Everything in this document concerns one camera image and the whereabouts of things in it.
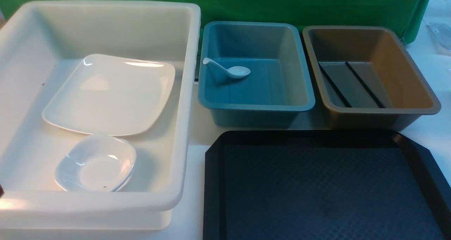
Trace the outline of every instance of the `tray rim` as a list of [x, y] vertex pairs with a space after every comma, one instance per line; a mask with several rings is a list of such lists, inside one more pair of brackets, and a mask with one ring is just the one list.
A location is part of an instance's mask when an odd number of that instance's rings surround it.
[[355, 135], [362, 137], [364, 134], [385, 135], [402, 150], [404, 158], [412, 169], [412, 164], [416, 163], [418, 167], [416, 171], [427, 171], [429, 174], [423, 174], [419, 178], [418, 173], [412, 174], [415, 181], [427, 182], [427, 184], [418, 184], [422, 195], [424, 196], [429, 207], [438, 206], [436, 210], [430, 209], [438, 227], [442, 234], [446, 237], [451, 237], [451, 186], [445, 179], [445, 176], [438, 167], [435, 159], [430, 151], [412, 141], [408, 137], [392, 130], [374, 129], [374, 130], [268, 130], [268, 131], [228, 131], [219, 136], [213, 145], [205, 152], [205, 187], [204, 187], [204, 214], [203, 214], [203, 238], [204, 239], [227, 239], [227, 226], [225, 224], [226, 206], [224, 205], [224, 190], [225, 186], [224, 154], [221, 147], [227, 143], [227, 139], [232, 141], [230, 144], [239, 145], [253, 145], [246, 143], [246, 139], [255, 141], [258, 138], [266, 139], [263, 146], [275, 145], [276, 142], [271, 143], [271, 136], [275, 137], [275, 141], [280, 145], [287, 136], [302, 137], [307, 135], [335, 135], [343, 137], [344, 135]]

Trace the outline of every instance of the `tan plastic bin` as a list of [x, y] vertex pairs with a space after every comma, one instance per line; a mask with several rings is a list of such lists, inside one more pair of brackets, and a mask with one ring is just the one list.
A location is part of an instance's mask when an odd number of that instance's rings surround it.
[[402, 130], [440, 111], [440, 102], [392, 31], [311, 26], [303, 38], [330, 128]]

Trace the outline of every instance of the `blue plastic bin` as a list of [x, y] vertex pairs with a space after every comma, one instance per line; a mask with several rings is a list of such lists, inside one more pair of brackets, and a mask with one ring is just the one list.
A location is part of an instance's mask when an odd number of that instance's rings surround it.
[[251, 73], [232, 79], [200, 66], [198, 99], [218, 126], [286, 128], [315, 105], [298, 30], [289, 24], [216, 21], [205, 26], [201, 59]]

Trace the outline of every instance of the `green backdrop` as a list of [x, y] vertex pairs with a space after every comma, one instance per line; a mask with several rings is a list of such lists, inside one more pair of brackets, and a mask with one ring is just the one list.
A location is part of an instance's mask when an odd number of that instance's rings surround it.
[[[32, 0], [0, 0], [8, 19]], [[429, 0], [160, 0], [191, 2], [202, 10], [202, 26], [213, 20], [286, 22], [308, 25], [377, 25], [414, 41]]]

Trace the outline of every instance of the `large white bin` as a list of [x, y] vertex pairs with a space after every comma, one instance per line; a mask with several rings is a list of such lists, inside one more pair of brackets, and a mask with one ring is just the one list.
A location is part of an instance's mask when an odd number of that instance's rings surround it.
[[[163, 229], [185, 179], [200, 8], [151, 1], [25, 4], [0, 30], [1, 228]], [[124, 137], [137, 150], [121, 192], [64, 192], [53, 174], [84, 134], [41, 112], [87, 55], [163, 61], [176, 68], [154, 126]]]

